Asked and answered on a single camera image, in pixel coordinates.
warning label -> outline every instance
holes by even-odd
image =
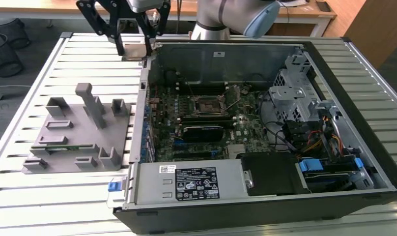
[[[216,167],[176,169],[175,181],[179,201],[220,198]]]

aluminum table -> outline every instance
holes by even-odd
[[[187,39],[166,36],[164,39]],[[124,42],[140,43],[143,36],[123,35]],[[376,135],[397,162],[397,94],[352,43],[338,38],[267,37],[267,41],[314,42],[348,91]],[[0,141],[0,235],[131,236],[135,233],[115,218],[107,206],[108,182],[128,171],[131,126],[127,132],[124,168],[115,172],[26,175],[23,162],[47,116],[50,97],[63,96],[82,103],[78,83],[92,83],[92,93],[104,103],[124,98],[136,113],[142,66],[122,62],[116,46],[104,36],[63,34],[24,102]],[[172,235],[397,235],[397,201],[371,206],[336,220],[219,229]]]

wooden desk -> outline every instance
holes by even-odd
[[[183,0],[182,20],[195,21],[198,14],[198,1]],[[99,6],[100,14],[108,12]],[[323,36],[331,19],[336,17],[335,12],[322,12],[312,0],[310,4],[300,7],[290,7],[280,10],[276,23],[312,24],[315,28],[311,36]],[[176,20],[176,0],[172,0],[170,20]],[[34,18],[34,19],[84,19],[76,7],[76,0],[10,0],[0,1],[0,17],[3,18]]]

black wire basket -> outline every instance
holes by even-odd
[[[20,19],[0,19],[0,34],[8,36],[8,44],[15,49],[26,48],[31,44]]]
[[[8,45],[8,37],[0,34],[0,77],[11,77],[20,73],[24,65],[15,50]]]

table leg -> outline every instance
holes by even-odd
[[[319,18],[318,25],[312,30],[311,37],[323,37],[324,32],[327,30],[331,18]]]

